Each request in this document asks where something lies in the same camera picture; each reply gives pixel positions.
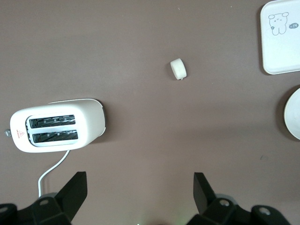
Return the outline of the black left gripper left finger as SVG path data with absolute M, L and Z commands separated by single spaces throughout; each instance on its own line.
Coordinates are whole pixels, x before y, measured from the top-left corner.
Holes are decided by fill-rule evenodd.
M 31 206 L 35 225 L 70 225 L 87 197 L 87 174 L 77 172 L 54 195 L 44 195 Z

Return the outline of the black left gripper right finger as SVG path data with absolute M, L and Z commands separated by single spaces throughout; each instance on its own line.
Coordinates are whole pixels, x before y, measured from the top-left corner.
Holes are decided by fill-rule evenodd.
M 227 198 L 217 197 L 205 175 L 194 173 L 193 197 L 198 209 L 189 225 L 230 225 L 236 216 L 236 206 Z

